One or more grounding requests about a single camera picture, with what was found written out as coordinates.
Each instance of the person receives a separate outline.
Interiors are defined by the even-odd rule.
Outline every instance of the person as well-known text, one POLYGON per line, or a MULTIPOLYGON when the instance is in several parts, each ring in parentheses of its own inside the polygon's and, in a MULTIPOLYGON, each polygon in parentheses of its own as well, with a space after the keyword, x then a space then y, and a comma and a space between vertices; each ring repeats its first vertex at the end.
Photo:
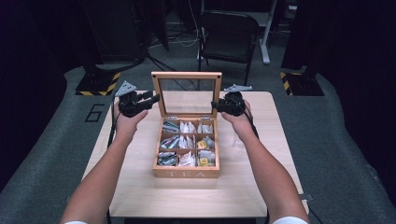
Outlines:
MULTIPOLYGON (((245 100, 247 111, 250 104, 245 100)), ((114 106, 118 117, 116 136, 104 156, 76 188, 60 223, 103 223, 116 190, 127 147, 134 139, 137 124, 147 110, 127 118, 114 106)), ((246 116, 235 117, 222 112, 244 143, 260 194, 268 207, 270 223, 308 223, 309 218, 287 170, 254 134, 246 116)))

